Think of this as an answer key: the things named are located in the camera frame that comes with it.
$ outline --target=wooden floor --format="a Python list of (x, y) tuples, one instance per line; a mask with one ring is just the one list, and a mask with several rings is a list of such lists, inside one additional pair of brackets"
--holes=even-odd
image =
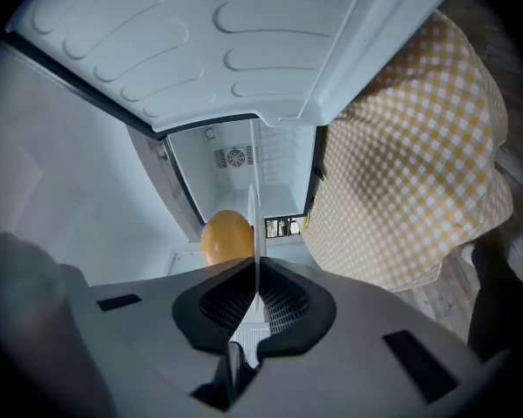
[[(483, 0), (445, 0), (440, 10), (467, 35), (506, 104), (507, 141), (497, 153), (496, 166), (512, 190), (513, 215), (499, 232), (510, 266), (523, 279), (523, 63)], [(474, 268), (461, 259), (456, 249), (445, 258), (438, 280), (397, 295), (466, 341), (478, 290)]]

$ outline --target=black rectangular slot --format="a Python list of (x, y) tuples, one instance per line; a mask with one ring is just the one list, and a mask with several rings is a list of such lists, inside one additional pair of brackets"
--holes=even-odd
[(135, 294), (113, 297), (112, 299), (97, 300), (98, 307), (103, 311), (111, 311), (117, 308), (141, 302), (141, 298)]
[(387, 334), (385, 343), (429, 402), (451, 392), (458, 383), (408, 331)]

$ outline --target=checkered fabric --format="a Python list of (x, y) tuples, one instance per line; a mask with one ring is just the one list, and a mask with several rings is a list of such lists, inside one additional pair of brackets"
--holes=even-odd
[(511, 215), (494, 170), (506, 132), (490, 73), (436, 12), (328, 127), (302, 230), (318, 265), (391, 291), (434, 281), (453, 247)]

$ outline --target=yellow gingham cloth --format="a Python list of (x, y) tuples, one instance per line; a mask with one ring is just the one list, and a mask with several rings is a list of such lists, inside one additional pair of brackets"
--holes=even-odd
[(325, 180), (302, 237), (325, 271), (399, 291), (512, 213), (494, 170), (499, 89), (436, 12), (327, 129)]

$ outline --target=freezer compartment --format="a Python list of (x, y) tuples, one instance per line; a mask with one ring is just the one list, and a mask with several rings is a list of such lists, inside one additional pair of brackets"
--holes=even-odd
[(270, 128), (247, 119), (177, 131), (167, 140), (203, 223), (226, 209), (247, 217), (250, 185), (265, 218), (304, 213), (315, 127)]

